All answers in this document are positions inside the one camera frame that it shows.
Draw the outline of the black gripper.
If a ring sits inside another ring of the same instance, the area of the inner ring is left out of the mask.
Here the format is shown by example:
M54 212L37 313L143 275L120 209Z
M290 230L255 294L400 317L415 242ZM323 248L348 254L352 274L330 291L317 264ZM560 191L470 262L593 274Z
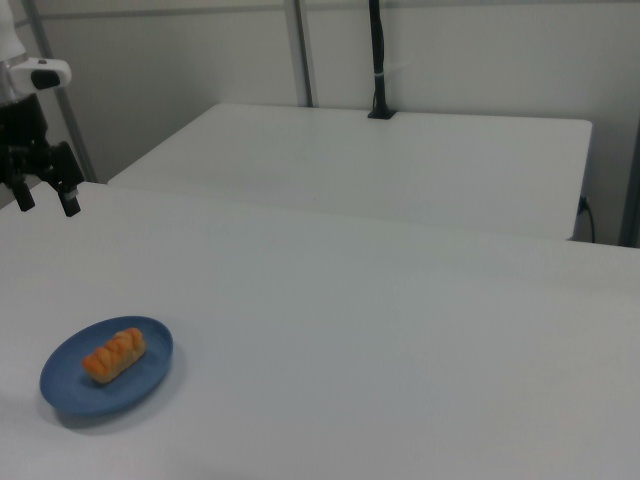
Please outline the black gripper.
M50 143L47 131L35 94L1 107L1 183L27 212L35 202L26 177L35 176L56 189L64 214L73 217L81 211L78 186L84 175L70 144Z

